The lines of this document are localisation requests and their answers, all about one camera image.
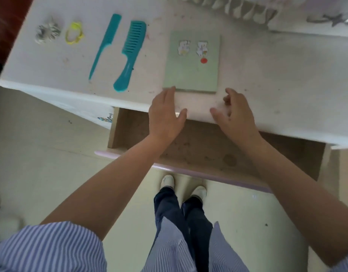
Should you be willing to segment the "person's right hand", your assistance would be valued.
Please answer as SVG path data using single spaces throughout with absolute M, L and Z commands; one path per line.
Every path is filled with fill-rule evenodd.
M 260 145 L 263 139 L 256 127 L 247 99 L 232 88 L 226 88 L 225 91 L 226 96 L 223 97 L 223 101 L 228 108 L 226 115 L 229 123 L 220 129 L 241 149 Z

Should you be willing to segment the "white fringed cloth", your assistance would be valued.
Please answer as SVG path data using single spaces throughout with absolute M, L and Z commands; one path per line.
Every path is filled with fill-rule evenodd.
M 223 13 L 233 19 L 266 25 L 279 12 L 270 0 L 175 0 Z

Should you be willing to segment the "person's left white shoe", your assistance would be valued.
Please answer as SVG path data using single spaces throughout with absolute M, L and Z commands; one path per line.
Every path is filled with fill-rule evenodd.
M 160 189 L 170 188 L 172 190 L 175 189 L 175 179 L 172 175 L 165 175 L 161 181 Z

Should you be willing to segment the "wooden drawer with lilac front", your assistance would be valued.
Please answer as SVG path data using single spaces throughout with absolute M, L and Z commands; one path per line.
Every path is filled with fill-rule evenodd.
M 105 151 L 101 157 L 116 159 L 149 134 L 146 112 L 115 108 Z M 330 158 L 331 148 L 321 142 L 262 133 L 262 137 L 314 180 Z M 186 120 L 181 133 L 153 167 L 193 178 L 271 192 L 251 161 L 213 123 Z

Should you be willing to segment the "dark blue trousers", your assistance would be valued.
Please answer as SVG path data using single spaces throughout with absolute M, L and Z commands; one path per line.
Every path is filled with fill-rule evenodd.
M 162 220 L 166 218 L 183 234 L 198 272 L 209 272 L 209 241 L 213 224 L 204 214 L 203 203 L 196 197 L 189 197 L 179 207 L 175 191 L 165 187 L 154 197 L 154 213 L 157 232 L 153 244 L 164 229 Z

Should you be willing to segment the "person's left forearm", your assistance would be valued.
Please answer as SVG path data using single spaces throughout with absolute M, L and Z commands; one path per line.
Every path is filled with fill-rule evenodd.
M 103 241 L 171 142 L 150 134 L 89 178 L 40 224 L 69 221 L 92 231 Z

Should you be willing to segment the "person's right forearm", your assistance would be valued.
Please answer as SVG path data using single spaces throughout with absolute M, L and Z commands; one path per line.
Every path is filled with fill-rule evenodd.
M 330 268 L 344 261 L 348 257 L 348 206 L 259 133 L 242 150 L 317 256 Z

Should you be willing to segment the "teal tail comb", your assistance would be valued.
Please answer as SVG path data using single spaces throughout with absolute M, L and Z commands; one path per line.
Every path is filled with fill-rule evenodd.
M 89 81 L 91 81 L 91 79 L 93 77 L 93 74 L 95 72 L 96 66 L 99 62 L 99 59 L 100 59 L 102 52 L 104 51 L 104 49 L 107 46 L 112 44 L 113 39 L 114 39 L 116 32 L 117 32 L 118 26 L 121 22 L 121 19 L 122 19 L 122 16 L 120 14 L 113 14 L 112 15 L 112 17 L 109 21 L 108 27 L 106 29 L 106 32 L 104 34 L 103 40 L 99 46 L 99 49 L 98 49 L 97 54 L 95 56 L 94 62 L 92 64 L 90 74 L 89 74 Z

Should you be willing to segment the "person's white shoe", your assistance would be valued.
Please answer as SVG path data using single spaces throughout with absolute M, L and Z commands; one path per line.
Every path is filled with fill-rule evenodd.
M 207 189 L 204 186 L 196 187 L 190 195 L 190 197 L 198 198 L 202 203 L 204 202 L 206 196 L 207 196 Z
M 161 181 L 160 189 L 170 188 L 172 190 L 175 189 L 175 179 L 172 175 L 165 175 Z

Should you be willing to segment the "grey white hair scrunchie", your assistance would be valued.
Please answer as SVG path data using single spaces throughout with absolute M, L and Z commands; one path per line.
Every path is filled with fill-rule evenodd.
M 54 41 L 61 34 L 61 27 L 53 17 L 47 20 L 44 24 L 36 27 L 35 42 L 44 44 L 48 41 Z

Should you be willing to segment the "white dresser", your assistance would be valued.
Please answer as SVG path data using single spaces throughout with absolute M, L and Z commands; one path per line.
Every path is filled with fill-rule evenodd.
M 113 14 L 122 16 L 111 45 L 89 74 Z M 35 42 L 36 27 L 51 17 L 60 36 Z M 146 36 L 129 86 L 113 84 L 131 21 L 146 23 Z M 224 89 L 247 98 L 266 133 L 321 142 L 330 158 L 318 183 L 348 205 L 348 39 L 271 33 L 215 12 L 172 0 L 34 0 L 0 76 L 0 86 L 23 91 L 100 124 L 111 107 L 148 112 L 162 91 L 170 34 L 175 30 L 221 35 L 218 89 L 213 95 L 176 93 L 176 110 L 214 123 L 209 108 L 224 108 Z

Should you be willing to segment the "person's left hand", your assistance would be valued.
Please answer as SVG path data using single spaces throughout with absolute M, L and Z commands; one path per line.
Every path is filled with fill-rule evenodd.
M 177 122 L 175 91 L 175 86 L 164 89 L 149 108 L 149 135 L 165 147 L 175 140 L 185 125 Z

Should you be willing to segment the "blue striped shirt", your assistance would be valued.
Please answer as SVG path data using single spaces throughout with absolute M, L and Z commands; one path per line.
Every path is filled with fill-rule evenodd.
M 345 233 L 348 216 L 332 216 L 330 233 Z M 199 272 L 181 231 L 165 216 L 141 272 Z M 216 222 L 209 239 L 208 272 L 249 272 L 224 238 Z M 329 272 L 348 272 L 348 255 Z M 0 272 L 107 272 L 101 240 L 91 230 L 70 221 L 27 226 L 0 242 Z

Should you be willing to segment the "green notebook with stickers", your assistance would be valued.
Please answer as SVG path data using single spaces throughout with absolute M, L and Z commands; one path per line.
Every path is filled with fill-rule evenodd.
M 221 35 L 215 31 L 172 31 L 163 88 L 215 94 L 217 92 Z

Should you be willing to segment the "person's right white shoe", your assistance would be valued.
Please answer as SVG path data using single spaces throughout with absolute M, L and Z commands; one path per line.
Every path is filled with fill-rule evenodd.
M 206 196 L 207 196 L 207 189 L 204 186 L 196 187 L 190 195 L 190 197 L 198 198 L 202 203 L 204 202 Z

